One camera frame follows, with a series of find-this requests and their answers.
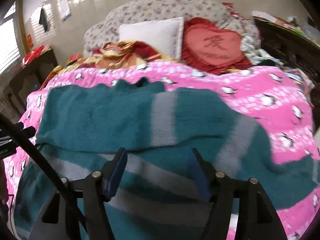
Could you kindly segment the wall calendar poster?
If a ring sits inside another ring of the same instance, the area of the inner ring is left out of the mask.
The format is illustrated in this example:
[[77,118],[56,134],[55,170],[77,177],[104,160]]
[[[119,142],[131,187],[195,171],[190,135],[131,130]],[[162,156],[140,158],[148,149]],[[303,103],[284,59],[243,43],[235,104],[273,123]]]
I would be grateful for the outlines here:
[[57,0],[57,8],[62,23],[71,17],[71,9],[68,0]]

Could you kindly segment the red package on nightstand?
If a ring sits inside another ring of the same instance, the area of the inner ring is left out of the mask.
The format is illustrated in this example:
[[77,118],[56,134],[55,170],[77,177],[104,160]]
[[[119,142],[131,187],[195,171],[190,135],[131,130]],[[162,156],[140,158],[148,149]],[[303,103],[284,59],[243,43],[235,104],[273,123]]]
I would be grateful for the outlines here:
[[29,52],[23,59],[22,59],[22,63],[21,66],[22,68],[24,68],[26,65],[28,65],[29,63],[31,63],[31,61],[33,61],[34,59],[40,57],[42,54],[44,54],[45,52],[51,50],[51,46],[50,45],[41,45],[35,49],[33,49],[31,52]]

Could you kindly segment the white square pillow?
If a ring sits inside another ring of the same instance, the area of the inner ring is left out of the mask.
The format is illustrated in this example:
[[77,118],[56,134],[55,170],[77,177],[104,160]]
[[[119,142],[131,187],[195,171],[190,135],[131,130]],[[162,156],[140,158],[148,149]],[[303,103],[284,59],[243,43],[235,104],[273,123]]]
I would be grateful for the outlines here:
[[144,42],[164,54],[180,59],[182,53],[184,18],[122,24],[118,29],[119,40]]

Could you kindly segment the floral grey quilt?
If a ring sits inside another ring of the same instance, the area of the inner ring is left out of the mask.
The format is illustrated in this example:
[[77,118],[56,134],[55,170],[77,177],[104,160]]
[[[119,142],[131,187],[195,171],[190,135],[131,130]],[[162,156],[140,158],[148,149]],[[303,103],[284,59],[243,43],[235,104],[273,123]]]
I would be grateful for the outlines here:
[[144,21],[168,20],[183,17],[186,21],[205,18],[221,29],[236,31],[253,38],[253,44],[261,46],[260,33],[252,20],[232,15],[232,8],[212,0],[135,0],[121,5],[90,27],[84,35],[84,55],[91,55],[97,47],[119,40],[118,28],[122,24]]

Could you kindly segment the pink penguin blanket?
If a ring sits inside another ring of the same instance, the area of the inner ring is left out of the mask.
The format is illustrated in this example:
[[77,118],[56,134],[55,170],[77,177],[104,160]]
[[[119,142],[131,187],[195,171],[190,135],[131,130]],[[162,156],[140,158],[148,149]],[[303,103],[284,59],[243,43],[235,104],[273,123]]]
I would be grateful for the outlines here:
[[180,87],[218,92],[233,110],[256,118],[271,140],[278,164],[310,156],[319,162],[312,135],[312,113],[304,92],[277,67],[256,66],[232,74],[214,75],[169,61],[140,64],[130,69],[81,68],[53,77],[44,89],[31,93],[21,116],[25,126],[37,127],[48,90],[66,85],[112,85],[120,79],[135,82],[141,77],[163,81],[169,90]]

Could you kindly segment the dark wooden side cabinet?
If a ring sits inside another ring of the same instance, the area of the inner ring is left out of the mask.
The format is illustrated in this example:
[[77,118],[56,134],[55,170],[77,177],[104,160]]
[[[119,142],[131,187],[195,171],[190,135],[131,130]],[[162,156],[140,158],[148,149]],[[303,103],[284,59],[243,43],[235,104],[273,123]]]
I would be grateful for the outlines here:
[[301,69],[319,86],[319,46],[275,23],[254,18],[260,31],[261,47],[288,67]]

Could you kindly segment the light blue patterned cloth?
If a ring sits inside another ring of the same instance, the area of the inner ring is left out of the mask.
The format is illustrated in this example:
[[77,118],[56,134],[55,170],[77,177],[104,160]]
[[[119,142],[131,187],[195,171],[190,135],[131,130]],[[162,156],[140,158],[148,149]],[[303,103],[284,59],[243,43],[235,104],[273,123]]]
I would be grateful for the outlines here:
[[267,51],[256,48],[254,46],[254,40],[252,37],[243,35],[240,43],[240,50],[243,52],[245,57],[249,60],[249,62],[257,66],[266,60],[271,60],[276,66],[283,66],[284,64],[280,61],[280,59],[276,59],[271,56]]

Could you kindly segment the dark cloth hanging on wall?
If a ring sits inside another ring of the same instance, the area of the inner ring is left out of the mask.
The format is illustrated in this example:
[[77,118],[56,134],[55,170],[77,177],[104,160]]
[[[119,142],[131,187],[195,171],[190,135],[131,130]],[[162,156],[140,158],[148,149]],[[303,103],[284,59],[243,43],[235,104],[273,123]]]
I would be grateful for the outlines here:
[[48,21],[46,12],[43,7],[40,10],[39,24],[43,26],[44,32],[46,33],[48,31]]

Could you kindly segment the dark wooden nightstand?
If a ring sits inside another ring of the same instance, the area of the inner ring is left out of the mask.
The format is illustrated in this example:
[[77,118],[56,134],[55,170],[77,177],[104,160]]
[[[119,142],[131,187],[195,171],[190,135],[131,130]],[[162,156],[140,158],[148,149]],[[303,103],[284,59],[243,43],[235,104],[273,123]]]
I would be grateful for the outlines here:
[[57,66],[54,50],[50,49],[23,68],[18,68],[4,87],[4,99],[9,104],[9,109],[13,111],[14,118],[24,113],[27,109],[27,96],[37,91]]

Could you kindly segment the red yellow patterned sheet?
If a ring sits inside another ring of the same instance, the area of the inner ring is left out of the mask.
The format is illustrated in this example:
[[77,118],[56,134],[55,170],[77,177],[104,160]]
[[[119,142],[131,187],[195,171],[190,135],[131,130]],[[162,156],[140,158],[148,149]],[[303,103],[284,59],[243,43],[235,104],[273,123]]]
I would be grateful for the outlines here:
[[139,64],[154,61],[177,62],[178,59],[170,57],[142,41],[108,42],[100,48],[95,48],[92,54],[87,57],[80,54],[71,55],[66,62],[66,66],[58,65],[50,72],[40,90],[43,90],[57,74],[70,72],[78,68],[129,69]]

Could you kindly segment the red heart cushion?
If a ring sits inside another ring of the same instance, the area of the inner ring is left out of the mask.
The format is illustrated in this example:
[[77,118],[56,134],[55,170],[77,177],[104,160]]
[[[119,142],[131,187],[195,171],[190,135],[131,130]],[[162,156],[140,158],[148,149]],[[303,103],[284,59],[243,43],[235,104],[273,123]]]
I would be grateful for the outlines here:
[[226,74],[252,66],[240,50],[241,35],[220,29],[204,18],[184,23],[182,60],[189,66],[210,74]]

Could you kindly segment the teal grey striped sweater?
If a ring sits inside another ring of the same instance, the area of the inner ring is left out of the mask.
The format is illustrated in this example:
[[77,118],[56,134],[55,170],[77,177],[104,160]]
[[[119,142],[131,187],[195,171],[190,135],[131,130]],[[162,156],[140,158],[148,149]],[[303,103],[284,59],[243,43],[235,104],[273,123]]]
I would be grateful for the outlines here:
[[30,97],[25,115],[37,149],[58,175],[85,178],[119,148],[128,153],[116,195],[105,204],[116,239],[200,239],[207,224],[208,184],[194,176],[195,148],[217,171],[257,178],[289,238],[305,231],[319,208],[315,152],[276,163],[256,118],[231,109],[207,89],[167,91],[141,78],[115,86],[68,85]]

